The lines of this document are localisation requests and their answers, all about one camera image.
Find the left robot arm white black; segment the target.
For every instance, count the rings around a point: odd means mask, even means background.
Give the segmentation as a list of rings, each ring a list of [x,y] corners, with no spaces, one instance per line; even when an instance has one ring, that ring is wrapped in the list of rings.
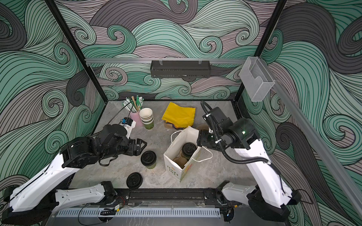
[[[132,127],[113,124],[86,137],[77,137],[62,146],[52,162],[25,184],[5,190],[8,207],[2,212],[2,223],[30,226],[51,214],[84,203],[112,204],[117,193],[110,181],[95,186],[68,189],[74,174],[88,165],[108,163],[120,155],[138,156],[147,146],[142,139],[131,139]]]

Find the clear acrylic wall holder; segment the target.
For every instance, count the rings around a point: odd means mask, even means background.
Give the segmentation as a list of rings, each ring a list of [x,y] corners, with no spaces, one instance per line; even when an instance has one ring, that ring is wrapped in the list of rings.
[[[239,76],[252,102],[262,102],[275,84],[267,63],[259,57],[248,57]]]

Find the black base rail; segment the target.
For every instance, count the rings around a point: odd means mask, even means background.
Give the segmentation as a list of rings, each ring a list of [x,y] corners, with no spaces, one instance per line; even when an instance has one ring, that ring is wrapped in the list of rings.
[[[219,186],[218,188],[115,188],[112,192],[106,191],[106,196],[100,201],[91,201],[88,198],[81,203],[99,203],[101,205],[121,203],[129,205],[133,202],[142,201],[199,201],[205,205],[226,206],[237,203],[249,204],[252,201],[262,202],[264,200],[258,187],[253,189],[251,194],[236,195],[235,198],[227,195],[223,190],[226,190],[226,186]]]

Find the brown pulp cup carrier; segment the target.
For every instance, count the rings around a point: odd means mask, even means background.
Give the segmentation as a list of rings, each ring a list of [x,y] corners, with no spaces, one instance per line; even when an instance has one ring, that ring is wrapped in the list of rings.
[[[188,159],[184,157],[182,154],[180,154],[178,157],[174,158],[173,161],[181,168],[183,169],[185,167],[185,164],[188,162]]]
[[[209,130],[209,126],[207,124],[201,124],[196,127],[197,130]]]

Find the yellow napkin stack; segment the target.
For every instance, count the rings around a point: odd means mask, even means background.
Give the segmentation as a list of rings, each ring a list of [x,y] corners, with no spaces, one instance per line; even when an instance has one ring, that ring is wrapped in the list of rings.
[[[172,124],[176,129],[182,129],[193,126],[195,114],[196,108],[181,107],[170,102],[162,116],[162,120],[165,123]]]

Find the white paper gift bag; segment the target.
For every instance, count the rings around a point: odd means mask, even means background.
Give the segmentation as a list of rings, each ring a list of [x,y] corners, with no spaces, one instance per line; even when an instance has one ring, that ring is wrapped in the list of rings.
[[[213,158],[213,153],[197,145],[199,130],[187,127],[171,135],[171,144],[164,153],[166,172],[181,182],[188,171],[198,163]]]

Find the stack of green paper cups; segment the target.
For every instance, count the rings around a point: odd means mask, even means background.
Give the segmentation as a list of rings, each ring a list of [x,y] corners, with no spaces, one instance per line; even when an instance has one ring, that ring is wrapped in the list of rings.
[[[147,130],[151,130],[154,127],[153,111],[150,108],[143,108],[139,112],[141,122]]]

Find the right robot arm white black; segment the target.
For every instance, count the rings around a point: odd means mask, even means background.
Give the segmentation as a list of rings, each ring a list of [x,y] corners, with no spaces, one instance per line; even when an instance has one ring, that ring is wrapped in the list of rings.
[[[219,107],[212,108],[205,101],[200,104],[209,128],[199,132],[197,145],[221,152],[230,163],[246,165],[256,181],[256,186],[225,181],[218,188],[222,204],[238,202],[263,220],[287,222],[288,206],[301,202],[301,194],[283,181],[253,122],[246,118],[233,122]]]

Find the black wall tray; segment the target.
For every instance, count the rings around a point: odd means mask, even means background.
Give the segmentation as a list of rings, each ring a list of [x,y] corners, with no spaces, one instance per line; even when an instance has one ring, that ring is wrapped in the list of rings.
[[[153,78],[208,78],[211,65],[201,60],[154,60],[150,72]]]

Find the black cup lid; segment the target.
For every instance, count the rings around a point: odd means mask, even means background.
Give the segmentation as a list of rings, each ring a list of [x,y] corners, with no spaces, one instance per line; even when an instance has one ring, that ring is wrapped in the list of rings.
[[[197,147],[193,143],[188,142],[182,146],[182,155],[187,159],[190,159],[195,153],[196,149]]]
[[[153,151],[146,151],[141,155],[140,160],[145,167],[151,167],[156,164],[157,156]]]

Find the stack of black cup lids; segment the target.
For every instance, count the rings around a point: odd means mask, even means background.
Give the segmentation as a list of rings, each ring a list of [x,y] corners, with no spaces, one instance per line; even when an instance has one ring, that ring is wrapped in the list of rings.
[[[129,189],[138,189],[141,187],[142,183],[143,177],[138,172],[131,173],[126,180],[126,185]]]

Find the pink holder with straws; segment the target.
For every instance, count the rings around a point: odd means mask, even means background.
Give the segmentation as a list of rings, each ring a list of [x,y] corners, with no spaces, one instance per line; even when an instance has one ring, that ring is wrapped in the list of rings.
[[[143,101],[143,97],[137,95],[136,97],[132,96],[131,98],[126,98],[122,103],[122,106],[129,111],[130,118],[136,122],[136,127],[143,127],[140,118],[140,111],[143,109]]]

